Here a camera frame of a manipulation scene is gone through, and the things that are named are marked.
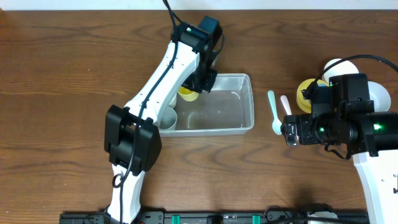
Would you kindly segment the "yellow plastic cup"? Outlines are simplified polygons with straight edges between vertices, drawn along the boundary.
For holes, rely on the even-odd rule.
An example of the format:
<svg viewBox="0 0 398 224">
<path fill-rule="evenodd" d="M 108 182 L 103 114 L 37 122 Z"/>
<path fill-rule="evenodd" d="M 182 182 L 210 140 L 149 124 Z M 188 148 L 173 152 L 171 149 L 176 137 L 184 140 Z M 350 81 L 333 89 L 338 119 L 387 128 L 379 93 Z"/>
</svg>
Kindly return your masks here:
<svg viewBox="0 0 398 224">
<path fill-rule="evenodd" d="M 198 96 L 199 96 L 199 93 L 197 93 L 195 91 L 191 91 L 191 90 L 189 90 L 187 88 L 184 88 L 182 86 L 179 88 L 177 93 L 180 95 L 180 97 L 183 100 L 188 101 L 188 102 L 195 101 L 198 98 Z"/>
</svg>

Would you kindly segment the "light blue plastic cup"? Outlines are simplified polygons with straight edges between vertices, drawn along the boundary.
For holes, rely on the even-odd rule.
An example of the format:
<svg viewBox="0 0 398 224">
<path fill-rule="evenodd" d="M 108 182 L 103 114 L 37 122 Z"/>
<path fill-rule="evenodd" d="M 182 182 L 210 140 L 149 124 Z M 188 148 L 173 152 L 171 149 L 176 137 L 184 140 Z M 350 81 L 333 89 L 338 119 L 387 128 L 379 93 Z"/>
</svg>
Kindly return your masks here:
<svg viewBox="0 0 398 224">
<path fill-rule="evenodd" d="M 173 108 L 166 107 L 164 110 L 159 128 L 162 130 L 174 130 L 177 125 L 177 113 Z"/>
</svg>

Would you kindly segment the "cream white plastic cup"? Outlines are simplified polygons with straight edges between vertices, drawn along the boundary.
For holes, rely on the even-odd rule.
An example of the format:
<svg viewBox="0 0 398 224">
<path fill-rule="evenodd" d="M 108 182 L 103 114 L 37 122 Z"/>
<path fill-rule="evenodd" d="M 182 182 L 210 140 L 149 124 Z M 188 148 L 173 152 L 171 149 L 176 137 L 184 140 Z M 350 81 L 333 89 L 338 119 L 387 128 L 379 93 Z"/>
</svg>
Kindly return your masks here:
<svg viewBox="0 0 398 224">
<path fill-rule="evenodd" d="M 174 109 L 177 104 L 177 93 L 175 93 L 172 99 L 169 101 L 168 107 Z"/>
</svg>

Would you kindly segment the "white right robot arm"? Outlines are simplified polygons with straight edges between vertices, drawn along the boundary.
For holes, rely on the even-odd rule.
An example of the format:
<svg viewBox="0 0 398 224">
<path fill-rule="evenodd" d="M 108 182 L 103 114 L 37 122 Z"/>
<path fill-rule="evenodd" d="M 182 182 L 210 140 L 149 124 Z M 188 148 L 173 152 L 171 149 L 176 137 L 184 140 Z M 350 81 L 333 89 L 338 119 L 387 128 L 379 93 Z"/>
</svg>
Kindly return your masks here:
<svg viewBox="0 0 398 224">
<path fill-rule="evenodd" d="M 397 113 L 288 115 L 280 127 L 290 146 L 344 144 L 359 174 L 370 223 L 397 223 Z"/>
</svg>

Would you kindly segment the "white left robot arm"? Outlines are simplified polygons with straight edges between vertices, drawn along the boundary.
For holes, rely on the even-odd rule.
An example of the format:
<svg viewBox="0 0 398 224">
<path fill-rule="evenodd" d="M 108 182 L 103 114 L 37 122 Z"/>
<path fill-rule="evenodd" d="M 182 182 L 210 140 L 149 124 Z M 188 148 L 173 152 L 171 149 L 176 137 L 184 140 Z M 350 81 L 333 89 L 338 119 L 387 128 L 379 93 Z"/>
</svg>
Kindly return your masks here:
<svg viewBox="0 0 398 224">
<path fill-rule="evenodd" d="M 144 176 L 162 149 L 159 125 L 164 111 L 180 87 L 186 87 L 185 82 L 197 77 L 201 68 L 211 78 L 190 90 L 211 90 L 216 77 L 212 65 L 218 54 L 212 49 L 201 52 L 181 41 L 169 42 L 162 61 L 138 94 L 122 108 L 113 105 L 107 111 L 104 150 L 114 173 L 112 201 L 106 209 L 111 223 L 136 219 Z"/>
</svg>

